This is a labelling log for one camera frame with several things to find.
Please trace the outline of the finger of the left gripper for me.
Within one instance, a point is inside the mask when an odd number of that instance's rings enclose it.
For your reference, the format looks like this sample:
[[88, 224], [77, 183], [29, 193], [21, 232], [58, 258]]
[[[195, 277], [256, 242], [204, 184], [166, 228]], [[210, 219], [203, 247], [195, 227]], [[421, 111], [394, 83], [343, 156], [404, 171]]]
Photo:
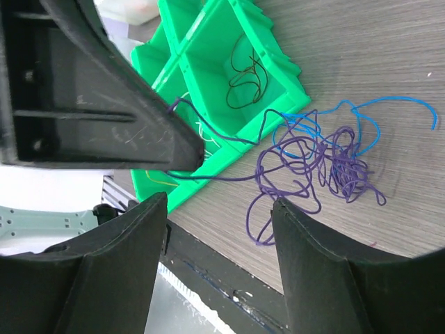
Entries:
[[92, 1], [1, 2], [1, 163], [196, 170], [202, 139], [108, 39]]

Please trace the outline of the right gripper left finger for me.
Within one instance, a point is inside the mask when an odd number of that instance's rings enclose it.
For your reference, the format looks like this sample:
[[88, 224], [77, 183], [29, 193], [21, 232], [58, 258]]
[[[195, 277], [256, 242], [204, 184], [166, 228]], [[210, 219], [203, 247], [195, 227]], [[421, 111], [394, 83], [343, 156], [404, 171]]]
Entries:
[[45, 251], [1, 258], [2, 333], [143, 333], [167, 195]]

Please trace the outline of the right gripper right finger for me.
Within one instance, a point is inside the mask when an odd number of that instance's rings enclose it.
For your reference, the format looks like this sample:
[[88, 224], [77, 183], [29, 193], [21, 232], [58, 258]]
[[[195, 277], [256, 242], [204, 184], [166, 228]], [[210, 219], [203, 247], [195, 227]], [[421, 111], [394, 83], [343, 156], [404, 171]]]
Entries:
[[444, 251], [362, 244], [287, 199], [271, 212], [292, 333], [443, 333]]

